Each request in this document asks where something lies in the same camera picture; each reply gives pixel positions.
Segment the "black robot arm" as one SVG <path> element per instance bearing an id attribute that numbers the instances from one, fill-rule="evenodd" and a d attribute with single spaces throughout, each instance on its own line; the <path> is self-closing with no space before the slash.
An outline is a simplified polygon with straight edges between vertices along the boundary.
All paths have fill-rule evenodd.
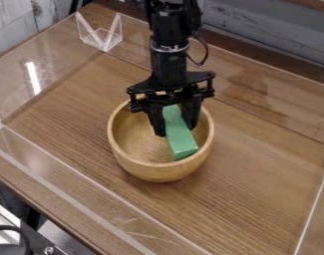
<path id="1" fill-rule="evenodd" d="M 193 37 L 208 49 L 199 37 L 201 9 L 197 0 L 148 0 L 148 20 L 152 29 L 149 78 L 128 88 L 130 111 L 145 112 L 156 135 L 165 136 L 163 110 L 180 105 L 185 126 L 195 129 L 201 104 L 215 95 L 216 73 L 192 72 L 187 68 L 189 38 Z"/>

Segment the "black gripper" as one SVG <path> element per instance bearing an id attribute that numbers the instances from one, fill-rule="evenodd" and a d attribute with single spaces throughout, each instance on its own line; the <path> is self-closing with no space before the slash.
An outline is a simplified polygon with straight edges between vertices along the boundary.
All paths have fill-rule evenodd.
<path id="1" fill-rule="evenodd" d="M 168 48 L 152 42 L 152 74 L 128 88 L 130 111 L 149 114 L 156 135 L 165 137 L 163 108 L 181 105 L 181 116 L 189 129 L 195 129 L 201 102 L 215 95 L 213 71 L 191 71 L 187 61 L 189 44 Z"/>

